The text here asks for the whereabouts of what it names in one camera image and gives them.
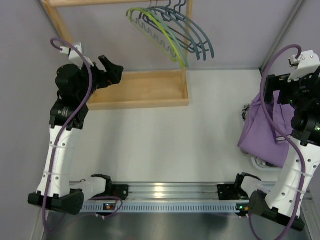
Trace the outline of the purple trousers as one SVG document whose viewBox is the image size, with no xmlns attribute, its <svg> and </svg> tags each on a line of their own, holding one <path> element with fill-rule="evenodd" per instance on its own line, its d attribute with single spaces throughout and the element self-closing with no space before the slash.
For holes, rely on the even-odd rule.
<svg viewBox="0 0 320 240">
<path fill-rule="evenodd" d="M 274 102 L 266 104 L 266 109 L 275 125 L 290 138 L 293 131 L 291 120 L 294 117 L 294 108 L 289 104 L 278 104 L 279 94 L 279 91 L 273 93 Z M 290 144 L 268 122 L 260 95 L 257 95 L 248 106 L 237 146 L 242 152 L 278 168 L 284 166 Z"/>
</svg>

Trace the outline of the lime green hanger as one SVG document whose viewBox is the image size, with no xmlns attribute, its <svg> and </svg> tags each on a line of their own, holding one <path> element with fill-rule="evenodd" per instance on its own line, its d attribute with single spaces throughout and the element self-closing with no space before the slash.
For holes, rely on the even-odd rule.
<svg viewBox="0 0 320 240">
<path fill-rule="evenodd" d="M 134 17 L 134 13 L 139 12 L 143 17 L 147 17 L 155 28 L 147 26 L 143 20 Z M 159 48 L 172 62 L 179 63 L 181 68 L 189 67 L 188 57 L 182 49 L 178 39 L 168 25 L 157 15 L 147 8 L 132 7 L 126 11 L 130 23 L 148 38 L 157 48 Z"/>
</svg>

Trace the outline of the mint green hanger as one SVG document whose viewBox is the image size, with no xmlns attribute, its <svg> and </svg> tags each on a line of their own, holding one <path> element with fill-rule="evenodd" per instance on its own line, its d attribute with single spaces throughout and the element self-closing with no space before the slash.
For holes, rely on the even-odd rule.
<svg viewBox="0 0 320 240">
<path fill-rule="evenodd" d="M 169 29 L 167 24 L 147 8 L 138 8 L 137 11 L 140 12 L 141 17 L 136 18 L 134 23 L 140 31 L 173 62 L 179 62 L 181 67 L 188 67 L 188 58 L 175 34 Z M 159 36 L 150 27 L 147 27 L 147 23 L 155 25 L 154 29 L 159 30 L 165 36 L 168 44 L 164 40 L 159 39 Z"/>
</svg>

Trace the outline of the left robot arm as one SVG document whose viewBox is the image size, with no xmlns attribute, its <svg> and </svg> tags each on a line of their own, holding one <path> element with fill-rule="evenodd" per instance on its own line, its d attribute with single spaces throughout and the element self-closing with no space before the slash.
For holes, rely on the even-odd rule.
<svg viewBox="0 0 320 240">
<path fill-rule="evenodd" d="M 57 100 L 50 110 L 50 141 L 45 168 L 37 190 L 28 195 L 30 205 L 63 214 L 77 215 L 84 202 L 93 197 L 109 196 L 113 185 L 109 176 L 93 174 L 87 180 L 71 185 L 70 175 L 76 142 L 89 112 L 86 104 L 98 89 L 119 84 L 124 68 L 112 63 L 106 56 L 99 56 L 104 66 L 90 65 L 89 80 L 85 65 L 66 64 L 57 70 Z"/>
</svg>

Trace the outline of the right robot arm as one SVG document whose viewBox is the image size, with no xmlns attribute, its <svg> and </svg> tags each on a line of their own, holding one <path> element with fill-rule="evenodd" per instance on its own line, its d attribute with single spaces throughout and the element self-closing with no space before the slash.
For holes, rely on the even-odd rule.
<svg viewBox="0 0 320 240">
<path fill-rule="evenodd" d="M 249 106 L 238 147 L 280 168 L 271 190 L 259 177 L 242 173 L 238 187 L 249 197 L 249 215 L 298 231 L 300 208 L 320 165 L 320 70 L 296 80 L 270 75 Z"/>
</svg>

